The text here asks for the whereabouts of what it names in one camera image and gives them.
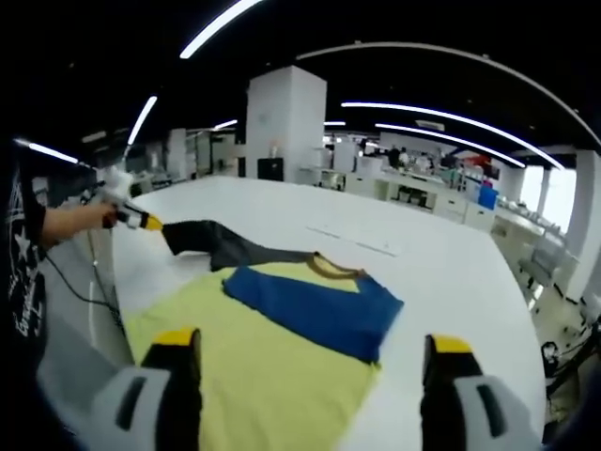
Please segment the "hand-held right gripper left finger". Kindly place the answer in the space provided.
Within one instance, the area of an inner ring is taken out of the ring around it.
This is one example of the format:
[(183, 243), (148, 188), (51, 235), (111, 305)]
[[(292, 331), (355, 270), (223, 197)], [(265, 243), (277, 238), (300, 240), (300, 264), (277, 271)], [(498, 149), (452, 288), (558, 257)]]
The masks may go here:
[(93, 450), (198, 450), (201, 334), (156, 337), (139, 365), (113, 376), (91, 405)]

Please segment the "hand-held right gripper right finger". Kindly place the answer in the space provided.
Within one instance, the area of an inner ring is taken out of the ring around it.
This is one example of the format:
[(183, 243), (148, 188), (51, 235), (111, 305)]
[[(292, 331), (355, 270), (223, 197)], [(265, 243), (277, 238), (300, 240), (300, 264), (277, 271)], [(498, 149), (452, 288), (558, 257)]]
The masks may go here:
[(527, 406), (486, 375), (469, 344), (443, 334), (424, 340), (423, 450), (540, 450)]

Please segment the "person's left hand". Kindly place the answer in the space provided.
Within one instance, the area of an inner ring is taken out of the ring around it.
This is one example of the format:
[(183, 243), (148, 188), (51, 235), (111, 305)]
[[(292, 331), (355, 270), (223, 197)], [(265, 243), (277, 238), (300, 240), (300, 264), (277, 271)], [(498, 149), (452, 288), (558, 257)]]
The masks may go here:
[(112, 204), (98, 203), (89, 205), (87, 210), (88, 229), (110, 229), (116, 222), (116, 207)]

